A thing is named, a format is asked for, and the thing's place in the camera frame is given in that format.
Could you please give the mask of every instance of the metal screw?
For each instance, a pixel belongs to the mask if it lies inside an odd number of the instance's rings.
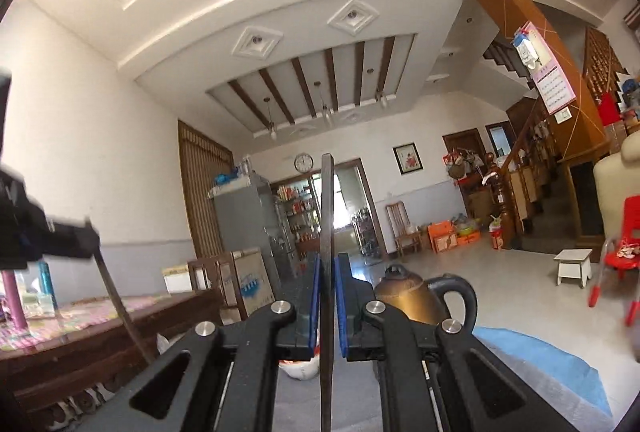
[[[213,322],[209,322],[208,320],[200,322],[198,325],[196,325],[196,334],[200,336],[209,336],[215,330],[216,325]]]
[[[445,333],[455,335],[462,330],[462,324],[454,318],[447,318],[446,320],[442,321],[442,329]]]
[[[276,300],[273,304],[271,304],[271,311],[273,311],[277,315],[286,313],[290,309],[291,309],[291,304],[286,300]]]
[[[364,307],[369,313],[372,313],[373,315],[379,315],[386,309],[385,303],[381,302],[380,300],[371,300],[367,302],[367,305]]]

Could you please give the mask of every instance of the cream sofa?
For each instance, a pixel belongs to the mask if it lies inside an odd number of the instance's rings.
[[[625,199],[640,195],[640,131],[622,142],[620,152],[593,169],[606,238],[620,236]]]

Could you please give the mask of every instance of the wooden ceiling beam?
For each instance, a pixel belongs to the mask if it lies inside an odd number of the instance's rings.
[[[300,65],[300,59],[298,57],[295,57],[291,60],[291,63],[293,65],[293,69],[296,72],[296,76],[298,77],[298,83],[300,84],[300,89],[302,89],[302,94],[305,97],[306,106],[309,108],[309,114],[311,114],[312,118],[316,118],[318,115],[316,114],[314,101],[311,99],[309,86],[306,84],[305,73],[302,70],[302,65]]]
[[[265,128],[270,128],[269,120],[267,117],[260,111],[260,109],[254,104],[254,101],[249,97],[246,91],[242,88],[240,83],[237,80],[229,80],[229,86],[234,90],[235,94],[244,102],[244,104],[249,107],[249,110],[255,114],[255,117],[260,120],[260,122],[264,125]]]
[[[334,67],[334,50],[331,48],[324,50],[324,63],[326,65],[326,73],[329,75],[329,92],[331,93],[331,102],[334,104],[334,111],[338,111],[338,89],[335,84],[335,67]]]
[[[356,44],[356,79],[353,86],[353,103],[360,105],[362,96],[362,67],[364,65],[364,42]]]
[[[280,95],[280,91],[276,87],[276,84],[273,83],[273,80],[271,79],[271,75],[269,74],[269,72],[266,69],[261,69],[258,72],[260,73],[260,76],[262,77],[262,80],[264,81],[265,85],[269,89],[269,92],[273,96],[273,99],[276,101],[276,103],[280,107],[280,110],[284,114],[284,116],[287,119],[287,121],[291,125],[295,125],[296,120],[293,119],[293,116],[291,115],[291,112],[289,111],[289,107],[287,107],[287,104],[282,99],[282,96]]]
[[[378,73],[378,93],[385,90],[386,74],[389,72],[389,62],[391,62],[391,53],[394,50],[394,42],[396,37],[386,37],[382,46],[382,58],[380,59],[380,72]]]

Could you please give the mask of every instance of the blue tarp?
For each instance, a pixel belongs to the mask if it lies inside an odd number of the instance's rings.
[[[583,359],[533,336],[508,329],[476,327],[477,338],[491,342],[507,354],[525,360],[558,380],[593,406],[611,416],[609,401],[598,371]]]

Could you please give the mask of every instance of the white stool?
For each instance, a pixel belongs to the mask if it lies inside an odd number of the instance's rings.
[[[558,285],[563,278],[579,278],[580,287],[587,285],[591,278],[591,250],[562,250],[554,260],[558,261]]]

